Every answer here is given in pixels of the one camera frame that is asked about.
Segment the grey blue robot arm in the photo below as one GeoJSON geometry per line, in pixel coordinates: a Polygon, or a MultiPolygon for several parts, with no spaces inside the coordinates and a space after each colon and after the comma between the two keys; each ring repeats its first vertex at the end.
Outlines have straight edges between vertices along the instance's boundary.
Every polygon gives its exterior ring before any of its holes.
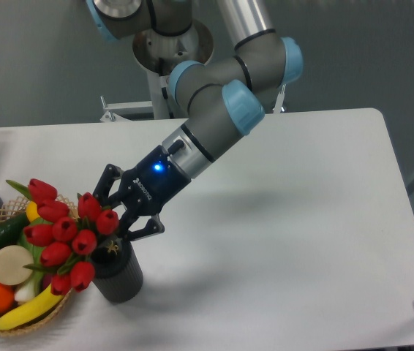
{"type": "Polygon", "coordinates": [[[94,190],[124,206],[118,236],[135,241],[164,230],[162,207],[248,135],[265,115],[257,94],[297,80],[300,47],[277,35],[263,1],[220,1],[234,55],[211,63],[211,35],[190,1],[88,1],[102,36],[133,37],[140,64],[168,82],[187,120],[131,170],[108,165],[94,190]]]}

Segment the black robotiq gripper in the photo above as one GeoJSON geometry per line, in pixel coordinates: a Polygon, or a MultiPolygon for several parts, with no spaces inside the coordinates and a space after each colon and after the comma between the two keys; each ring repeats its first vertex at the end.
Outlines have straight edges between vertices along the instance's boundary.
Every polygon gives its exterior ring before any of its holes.
{"type": "Polygon", "coordinates": [[[97,200],[107,200],[116,180],[121,178],[115,201],[129,211],[119,220],[117,236],[122,241],[137,241],[164,233],[159,212],[191,179],[169,159],[168,152],[157,146],[131,170],[107,164],[93,191],[97,200]],[[149,216],[144,224],[135,224],[139,216],[149,216]]]}

